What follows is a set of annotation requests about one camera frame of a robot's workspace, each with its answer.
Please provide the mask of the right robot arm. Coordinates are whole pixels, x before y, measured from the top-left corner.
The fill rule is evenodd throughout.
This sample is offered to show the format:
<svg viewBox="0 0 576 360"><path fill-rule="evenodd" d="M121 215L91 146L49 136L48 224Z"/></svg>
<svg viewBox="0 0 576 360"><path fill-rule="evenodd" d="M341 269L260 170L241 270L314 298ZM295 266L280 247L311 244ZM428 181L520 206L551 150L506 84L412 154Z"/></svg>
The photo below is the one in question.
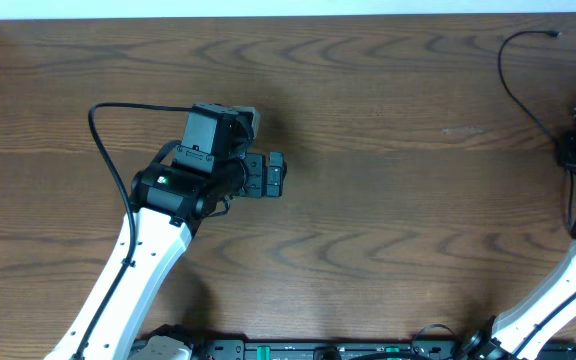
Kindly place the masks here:
<svg viewBox="0 0 576 360"><path fill-rule="evenodd" d="M535 359L576 317L576 220L571 237L569 249L552 272L521 302L467 337L457 359Z"/></svg>

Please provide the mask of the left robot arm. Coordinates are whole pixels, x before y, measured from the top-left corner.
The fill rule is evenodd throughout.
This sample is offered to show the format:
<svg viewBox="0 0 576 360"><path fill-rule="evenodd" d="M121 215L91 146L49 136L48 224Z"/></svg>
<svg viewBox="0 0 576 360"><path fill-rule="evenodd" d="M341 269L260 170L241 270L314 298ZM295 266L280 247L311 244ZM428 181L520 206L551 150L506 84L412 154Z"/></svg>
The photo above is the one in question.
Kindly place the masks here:
<svg viewBox="0 0 576 360"><path fill-rule="evenodd" d="M126 209L113 251L82 309L50 359L180 359L192 347L171 335L137 333L172 266L202 221L235 197L279 198L287 173L280 152L251 152L260 113L253 107L199 102L186 109L179 140L167 142L125 186L90 130Z"/></svg>

